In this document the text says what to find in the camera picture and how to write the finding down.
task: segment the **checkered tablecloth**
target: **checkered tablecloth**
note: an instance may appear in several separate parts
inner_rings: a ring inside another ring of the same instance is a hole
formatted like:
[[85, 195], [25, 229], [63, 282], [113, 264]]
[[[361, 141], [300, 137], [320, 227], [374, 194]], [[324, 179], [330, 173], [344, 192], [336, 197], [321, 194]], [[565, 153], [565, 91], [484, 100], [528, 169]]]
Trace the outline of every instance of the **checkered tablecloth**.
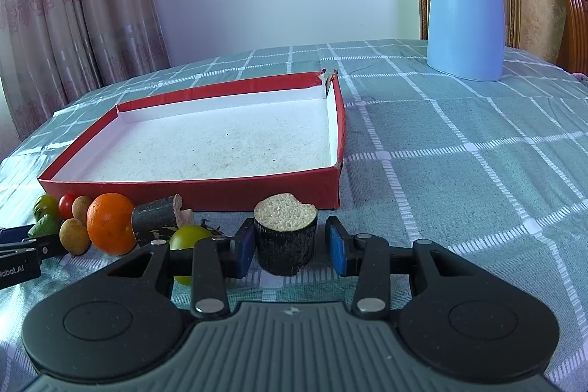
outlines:
[[[426, 42], [375, 40], [272, 48], [174, 67], [92, 92], [55, 113], [0, 167], [0, 226], [32, 221], [36, 176], [113, 105], [248, 77], [339, 70], [347, 139], [336, 211], [352, 232], [408, 246], [425, 237], [524, 289], [557, 315], [560, 343], [547, 370], [564, 391], [588, 390], [588, 89], [563, 70], [507, 49], [501, 82], [446, 76]], [[321, 211], [319, 224], [330, 211]], [[234, 233], [246, 213], [197, 213]], [[0, 392], [33, 368], [22, 349], [26, 312], [112, 261], [95, 248], [48, 260], [41, 278], [0, 291]], [[410, 298], [393, 277], [393, 307]], [[253, 262], [227, 284], [238, 300], [350, 301], [355, 280], [329, 265], [319, 227], [315, 257], [296, 277]], [[189, 302], [176, 285], [173, 300]]]

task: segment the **cherry tomato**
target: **cherry tomato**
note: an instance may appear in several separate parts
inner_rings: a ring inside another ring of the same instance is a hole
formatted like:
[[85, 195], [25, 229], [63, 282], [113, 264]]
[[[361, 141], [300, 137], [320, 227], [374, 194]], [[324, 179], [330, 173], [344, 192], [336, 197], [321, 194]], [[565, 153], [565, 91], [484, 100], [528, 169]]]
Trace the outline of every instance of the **cherry tomato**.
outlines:
[[[169, 239], [169, 248], [172, 250], [193, 248], [194, 243], [209, 236], [212, 236], [212, 233], [202, 226], [195, 224], [182, 226]], [[184, 286], [192, 284], [192, 277], [190, 276], [175, 276], [174, 279]]]
[[67, 194], [64, 194], [63, 196], [61, 196], [61, 199], [60, 199], [61, 219], [69, 220], [70, 218], [73, 218], [74, 215], [72, 213], [72, 204], [74, 203], [75, 198], [77, 198], [77, 196], [74, 194], [71, 194], [71, 193], [67, 193]]

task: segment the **yellow-green tomato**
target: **yellow-green tomato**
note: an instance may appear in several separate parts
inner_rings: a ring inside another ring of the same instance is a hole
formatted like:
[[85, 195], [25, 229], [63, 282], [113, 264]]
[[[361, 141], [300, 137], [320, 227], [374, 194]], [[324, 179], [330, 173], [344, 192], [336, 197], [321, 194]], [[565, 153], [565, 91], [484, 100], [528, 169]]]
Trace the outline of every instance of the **yellow-green tomato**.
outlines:
[[[210, 236], [212, 236], [212, 233], [202, 226], [197, 226], [195, 224], [182, 226], [170, 238], [169, 248], [172, 250], [193, 248], [198, 240]], [[176, 276], [174, 279], [184, 286], [192, 285], [192, 277], [190, 276]]]
[[46, 214], [50, 214], [56, 220], [61, 219], [60, 207], [57, 198], [54, 198], [48, 194], [44, 194], [43, 196], [39, 197], [35, 203], [35, 206], [33, 207], [33, 216], [35, 217], [36, 222], [43, 218], [43, 216]]

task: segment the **blue kettle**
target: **blue kettle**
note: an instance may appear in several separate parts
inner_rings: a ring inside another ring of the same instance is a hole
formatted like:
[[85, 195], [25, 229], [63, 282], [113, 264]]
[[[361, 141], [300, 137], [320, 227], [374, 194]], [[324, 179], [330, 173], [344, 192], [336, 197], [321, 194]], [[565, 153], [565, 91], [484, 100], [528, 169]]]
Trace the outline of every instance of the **blue kettle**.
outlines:
[[501, 79], [505, 56], [503, 0], [431, 0], [427, 64], [468, 80]]

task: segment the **red cardboard tray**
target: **red cardboard tray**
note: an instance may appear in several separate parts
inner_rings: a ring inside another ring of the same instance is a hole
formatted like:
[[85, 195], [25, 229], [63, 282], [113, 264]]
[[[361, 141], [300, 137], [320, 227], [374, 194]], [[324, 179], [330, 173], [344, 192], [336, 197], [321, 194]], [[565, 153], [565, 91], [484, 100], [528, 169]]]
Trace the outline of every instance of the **red cardboard tray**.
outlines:
[[116, 105], [39, 176], [43, 189], [135, 205], [180, 194], [196, 211], [251, 211], [292, 193], [339, 207], [345, 110], [325, 71], [237, 80]]

